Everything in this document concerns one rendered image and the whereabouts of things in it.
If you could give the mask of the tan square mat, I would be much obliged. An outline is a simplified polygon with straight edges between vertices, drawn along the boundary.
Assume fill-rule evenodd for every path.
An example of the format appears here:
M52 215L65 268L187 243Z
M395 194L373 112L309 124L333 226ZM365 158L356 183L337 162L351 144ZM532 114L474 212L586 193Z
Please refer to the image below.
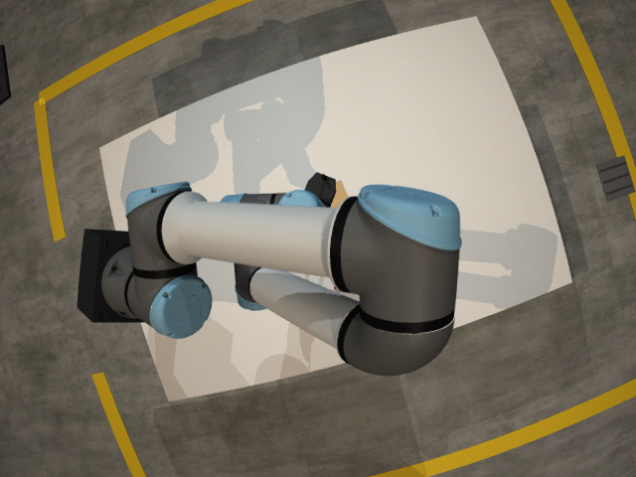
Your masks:
M330 208L337 208L348 196L341 181L336 182L336 194Z

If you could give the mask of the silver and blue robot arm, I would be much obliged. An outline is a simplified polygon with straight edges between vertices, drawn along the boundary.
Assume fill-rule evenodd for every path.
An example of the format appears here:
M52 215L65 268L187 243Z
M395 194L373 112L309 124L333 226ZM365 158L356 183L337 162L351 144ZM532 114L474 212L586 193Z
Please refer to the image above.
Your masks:
M212 309L195 262L232 262L241 308L272 311L338 348L354 368L398 376L430 363L454 326L462 246L457 206L403 186L367 185L337 208L309 193L208 202L189 182L131 192L130 246L104 268L106 303L159 334L187 338ZM329 275L360 301L287 271Z

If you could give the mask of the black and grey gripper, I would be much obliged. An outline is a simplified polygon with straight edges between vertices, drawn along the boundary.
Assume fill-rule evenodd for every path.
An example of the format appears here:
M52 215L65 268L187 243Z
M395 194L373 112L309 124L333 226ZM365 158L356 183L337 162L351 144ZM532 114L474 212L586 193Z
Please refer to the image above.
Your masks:
M316 172L316 174L307 182L305 187L316 195L324 207L330 208L336 194L336 180L325 174Z

